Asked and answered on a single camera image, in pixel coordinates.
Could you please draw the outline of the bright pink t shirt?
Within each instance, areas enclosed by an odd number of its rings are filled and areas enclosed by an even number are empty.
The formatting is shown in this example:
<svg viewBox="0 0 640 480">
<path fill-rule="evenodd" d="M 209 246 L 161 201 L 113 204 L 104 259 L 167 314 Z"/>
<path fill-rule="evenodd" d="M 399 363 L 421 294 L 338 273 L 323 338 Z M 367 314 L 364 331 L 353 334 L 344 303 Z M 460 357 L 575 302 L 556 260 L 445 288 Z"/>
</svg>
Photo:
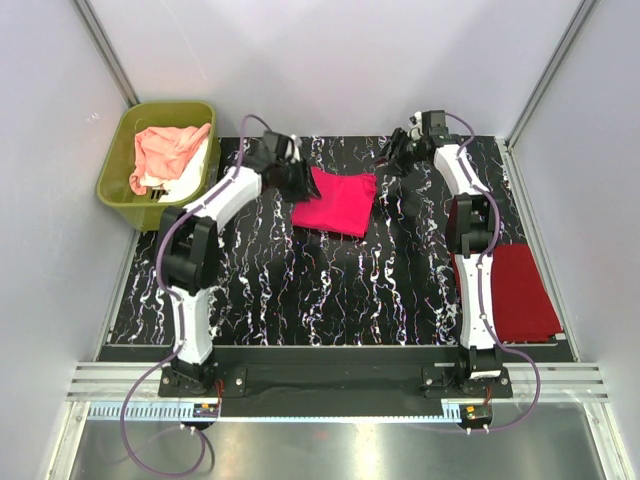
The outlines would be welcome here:
<svg viewBox="0 0 640 480">
<path fill-rule="evenodd" d="M 335 175 L 317 167 L 311 169 L 319 198 L 298 203 L 292 225 L 364 238 L 377 192 L 377 177 L 371 173 Z"/>
</svg>

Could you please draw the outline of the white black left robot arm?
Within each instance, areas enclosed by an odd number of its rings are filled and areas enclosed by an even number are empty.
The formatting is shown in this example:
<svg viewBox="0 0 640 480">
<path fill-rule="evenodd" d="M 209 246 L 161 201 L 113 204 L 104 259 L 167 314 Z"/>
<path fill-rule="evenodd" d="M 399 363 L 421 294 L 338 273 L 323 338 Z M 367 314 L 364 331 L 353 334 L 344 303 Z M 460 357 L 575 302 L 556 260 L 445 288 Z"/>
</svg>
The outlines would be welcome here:
<svg viewBox="0 0 640 480">
<path fill-rule="evenodd" d="M 268 189 L 289 203 L 320 196 L 295 136 L 266 131 L 253 153 L 222 180 L 186 206 L 166 208 L 161 217 L 156 279 L 170 298 L 175 331 L 163 371 L 168 383 L 181 382 L 193 395 L 208 394 L 216 382 L 209 294 L 222 262 L 219 234 Z"/>
</svg>

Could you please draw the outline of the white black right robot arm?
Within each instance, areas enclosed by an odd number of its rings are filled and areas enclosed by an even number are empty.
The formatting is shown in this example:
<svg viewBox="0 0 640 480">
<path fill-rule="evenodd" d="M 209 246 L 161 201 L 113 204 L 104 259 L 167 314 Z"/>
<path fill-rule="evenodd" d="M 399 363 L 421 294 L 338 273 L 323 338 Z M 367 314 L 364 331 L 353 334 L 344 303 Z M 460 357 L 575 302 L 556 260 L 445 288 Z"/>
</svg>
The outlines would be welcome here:
<svg viewBox="0 0 640 480">
<path fill-rule="evenodd" d="M 500 234 L 500 211 L 491 190 L 471 165 L 467 146 L 450 132 L 447 120 L 461 118 L 444 110 L 418 111 L 410 127 L 396 128 L 382 147 L 380 162 L 398 175 L 427 161 L 444 179 L 451 194 L 445 242 L 452 255 L 462 306 L 459 356 L 451 383 L 466 396 L 476 396 L 500 377 L 502 356 L 495 332 L 492 302 L 493 253 Z"/>
</svg>

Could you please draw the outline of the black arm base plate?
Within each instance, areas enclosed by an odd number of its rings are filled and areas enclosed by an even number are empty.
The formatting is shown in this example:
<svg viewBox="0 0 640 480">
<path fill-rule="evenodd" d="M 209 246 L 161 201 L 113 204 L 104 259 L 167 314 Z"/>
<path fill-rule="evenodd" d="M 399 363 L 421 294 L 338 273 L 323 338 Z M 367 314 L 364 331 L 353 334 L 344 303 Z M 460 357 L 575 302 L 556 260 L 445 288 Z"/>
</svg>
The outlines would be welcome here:
<svg viewBox="0 0 640 480">
<path fill-rule="evenodd" d="M 162 397 L 222 400 L 231 417 L 426 417 L 440 401 L 512 395 L 496 351 L 458 347 L 218 346 L 202 367 L 163 368 Z"/>
</svg>

